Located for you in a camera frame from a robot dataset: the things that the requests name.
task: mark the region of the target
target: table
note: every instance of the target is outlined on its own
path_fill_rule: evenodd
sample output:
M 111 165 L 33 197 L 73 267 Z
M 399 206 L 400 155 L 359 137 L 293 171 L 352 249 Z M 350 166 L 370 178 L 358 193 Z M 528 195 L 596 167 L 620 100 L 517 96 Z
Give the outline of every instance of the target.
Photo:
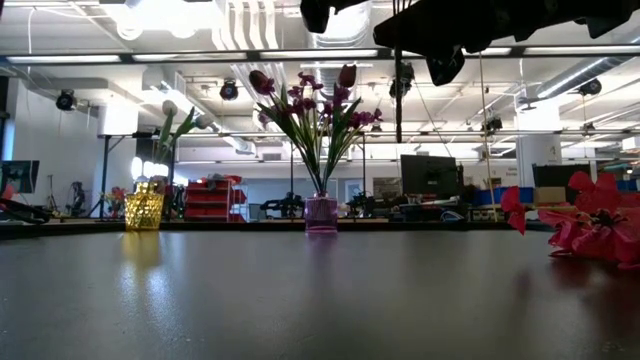
M 529 231 L 0 242 L 0 359 L 638 359 L 640 275 Z

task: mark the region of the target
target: bouquet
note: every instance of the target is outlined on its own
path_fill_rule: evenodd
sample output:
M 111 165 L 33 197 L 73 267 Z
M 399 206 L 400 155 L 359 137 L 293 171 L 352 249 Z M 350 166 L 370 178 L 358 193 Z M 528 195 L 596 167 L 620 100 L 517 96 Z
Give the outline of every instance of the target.
M 640 269 L 637 194 L 620 194 L 613 174 L 600 175 L 594 184 L 588 174 L 577 172 L 569 187 L 580 191 L 574 206 L 537 208 L 540 221 L 556 229 L 549 244 L 559 249 L 551 256 L 599 259 L 617 263 L 621 269 Z M 529 209 L 519 197 L 518 187 L 509 188 L 501 206 L 509 214 L 509 224 L 524 235 Z
M 293 86 L 288 91 L 283 86 L 279 95 L 275 94 L 274 80 L 262 72 L 252 71 L 249 80 L 256 92 L 266 96 L 273 104 L 258 104 L 260 122 L 266 125 L 273 121 L 291 139 L 300 151 L 317 194 L 325 196 L 327 183 L 340 158 L 355 143 L 363 127 L 382 121 L 382 113 L 379 109 L 373 114 L 356 112 L 361 99 L 350 106 L 343 104 L 355 84 L 355 65 L 342 67 L 338 82 L 333 85 L 333 96 L 320 106 L 314 97 L 324 85 L 317 83 L 312 75 L 300 72 L 298 77 L 300 86 Z M 328 140 L 328 151 L 323 169 L 321 153 L 325 138 Z

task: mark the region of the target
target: box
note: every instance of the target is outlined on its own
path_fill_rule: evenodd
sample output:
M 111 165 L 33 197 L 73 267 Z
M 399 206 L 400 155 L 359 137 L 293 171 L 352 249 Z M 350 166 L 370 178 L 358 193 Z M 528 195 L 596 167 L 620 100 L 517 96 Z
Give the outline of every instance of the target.
M 567 202 L 567 194 L 564 187 L 541 187 L 533 191 L 534 204 L 560 204 Z

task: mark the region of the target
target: monitor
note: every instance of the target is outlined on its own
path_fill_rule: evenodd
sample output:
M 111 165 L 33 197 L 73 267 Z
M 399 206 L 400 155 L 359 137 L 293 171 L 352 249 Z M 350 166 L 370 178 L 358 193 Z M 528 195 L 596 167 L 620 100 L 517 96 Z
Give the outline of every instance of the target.
M 449 199 L 460 193 L 453 157 L 402 155 L 402 192 L 427 199 Z
M 2 161 L 0 162 L 0 190 L 7 185 L 21 194 L 35 191 L 40 161 Z
M 591 175 L 589 164 L 575 165 L 531 165 L 533 168 L 533 182 L 536 187 L 563 187 L 567 194 L 567 201 L 571 204 L 576 200 L 578 191 L 569 187 L 571 176 L 578 171 Z

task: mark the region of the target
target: white column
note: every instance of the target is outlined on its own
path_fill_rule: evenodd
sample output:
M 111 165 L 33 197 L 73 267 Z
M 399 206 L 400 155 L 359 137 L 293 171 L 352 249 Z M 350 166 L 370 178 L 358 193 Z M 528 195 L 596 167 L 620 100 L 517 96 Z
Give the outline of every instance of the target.
M 514 119 L 518 130 L 560 130 L 560 113 L 551 99 L 532 104 L 535 109 L 518 109 Z M 534 187 L 532 165 L 561 165 L 560 135 L 527 135 L 516 140 L 516 156 L 521 187 Z

